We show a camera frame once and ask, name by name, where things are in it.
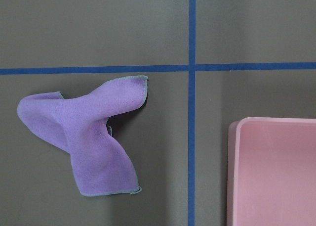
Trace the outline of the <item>purple microfiber cloth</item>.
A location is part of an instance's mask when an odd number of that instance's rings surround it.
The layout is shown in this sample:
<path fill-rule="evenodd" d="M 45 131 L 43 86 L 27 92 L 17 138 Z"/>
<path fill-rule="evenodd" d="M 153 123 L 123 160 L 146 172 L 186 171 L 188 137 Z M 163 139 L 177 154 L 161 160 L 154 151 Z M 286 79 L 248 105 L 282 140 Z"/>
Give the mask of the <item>purple microfiber cloth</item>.
<path fill-rule="evenodd" d="M 140 108 L 147 93 L 147 76 L 128 76 L 72 99 L 58 91 L 27 96 L 17 114 L 34 135 L 70 155 L 82 195 L 136 194 L 142 190 L 136 171 L 107 121 Z"/>

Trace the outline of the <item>pink plastic bin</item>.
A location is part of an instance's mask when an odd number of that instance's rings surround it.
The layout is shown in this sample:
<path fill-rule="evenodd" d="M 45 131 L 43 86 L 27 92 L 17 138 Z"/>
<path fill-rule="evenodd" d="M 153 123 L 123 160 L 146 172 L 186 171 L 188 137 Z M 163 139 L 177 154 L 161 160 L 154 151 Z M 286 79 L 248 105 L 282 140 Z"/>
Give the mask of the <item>pink plastic bin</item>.
<path fill-rule="evenodd" d="M 316 121 L 247 117 L 230 124 L 229 226 L 316 223 Z"/>

